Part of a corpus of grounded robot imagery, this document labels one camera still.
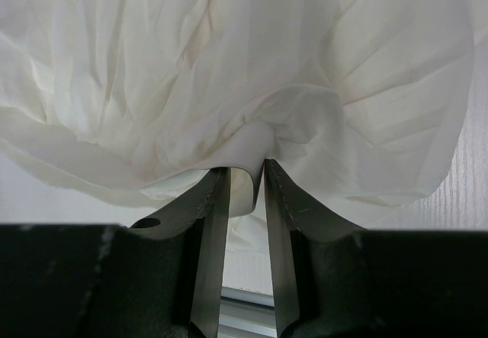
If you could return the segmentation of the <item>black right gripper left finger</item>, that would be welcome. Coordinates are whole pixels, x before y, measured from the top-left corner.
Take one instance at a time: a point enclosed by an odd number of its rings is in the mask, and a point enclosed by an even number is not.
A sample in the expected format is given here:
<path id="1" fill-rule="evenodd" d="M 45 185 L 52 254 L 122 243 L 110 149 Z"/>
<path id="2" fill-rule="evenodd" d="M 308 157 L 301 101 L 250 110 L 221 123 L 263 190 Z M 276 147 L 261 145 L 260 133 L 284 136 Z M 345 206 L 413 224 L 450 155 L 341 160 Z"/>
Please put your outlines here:
<path id="1" fill-rule="evenodd" d="M 229 203 L 230 169 L 212 169 L 132 226 L 138 337 L 217 336 Z"/>

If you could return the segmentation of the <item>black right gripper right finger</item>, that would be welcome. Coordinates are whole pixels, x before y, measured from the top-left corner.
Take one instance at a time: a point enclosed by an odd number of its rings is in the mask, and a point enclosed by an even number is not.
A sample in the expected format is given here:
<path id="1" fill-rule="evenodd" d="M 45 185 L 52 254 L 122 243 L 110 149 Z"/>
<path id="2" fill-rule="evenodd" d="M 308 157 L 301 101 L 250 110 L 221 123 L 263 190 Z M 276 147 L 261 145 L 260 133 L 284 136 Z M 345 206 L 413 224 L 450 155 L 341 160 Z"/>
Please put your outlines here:
<path id="1" fill-rule="evenodd" d="M 319 312 L 310 243 L 365 229 L 304 191 L 274 159 L 265 160 L 264 181 L 276 328 L 289 337 Z"/>

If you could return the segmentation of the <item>white skirt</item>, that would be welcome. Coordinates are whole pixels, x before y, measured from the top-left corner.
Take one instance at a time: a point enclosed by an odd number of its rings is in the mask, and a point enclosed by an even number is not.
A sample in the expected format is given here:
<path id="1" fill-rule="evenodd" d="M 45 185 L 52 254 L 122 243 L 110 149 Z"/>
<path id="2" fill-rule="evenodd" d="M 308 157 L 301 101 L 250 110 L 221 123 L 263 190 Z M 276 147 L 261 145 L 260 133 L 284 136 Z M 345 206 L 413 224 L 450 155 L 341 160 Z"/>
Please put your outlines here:
<path id="1" fill-rule="evenodd" d="M 469 0 L 1 0 L 1 150 L 128 207 L 230 167 L 261 217 L 265 159 L 367 225 L 451 166 Z"/>

